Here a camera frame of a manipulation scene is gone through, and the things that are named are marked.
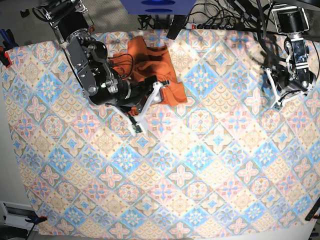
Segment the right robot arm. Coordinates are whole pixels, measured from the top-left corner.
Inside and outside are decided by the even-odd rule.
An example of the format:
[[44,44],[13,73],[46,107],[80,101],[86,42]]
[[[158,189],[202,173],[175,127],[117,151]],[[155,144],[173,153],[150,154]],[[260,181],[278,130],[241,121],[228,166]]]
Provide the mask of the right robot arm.
[[48,0],[32,12],[50,25],[91,105],[107,105],[128,113],[132,108],[141,112],[164,101],[161,89],[169,81],[158,81],[152,75],[138,82],[128,73],[116,71],[106,45],[92,34],[94,23],[81,0]]

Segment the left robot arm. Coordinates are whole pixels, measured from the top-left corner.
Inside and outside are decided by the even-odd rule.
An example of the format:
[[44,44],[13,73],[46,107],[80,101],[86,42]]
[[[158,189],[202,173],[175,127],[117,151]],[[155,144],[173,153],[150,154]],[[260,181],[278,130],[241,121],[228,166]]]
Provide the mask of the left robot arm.
[[[276,3],[270,0],[267,5],[268,14],[261,2],[257,2],[259,17],[257,19],[257,37],[260,46],[271,57],[285,65],[263,67],[276,101],[285,101],[300,95],[307,95],[316,85],[317,78],[310,71],[308,57],[309,47],[303,38],[303,33],[308,31],[309,21],[304,3]],[[272,16],[278,34],[285,34],[284,49],[286,58],[274,54],[265,43],[267,36],[267,23]]]

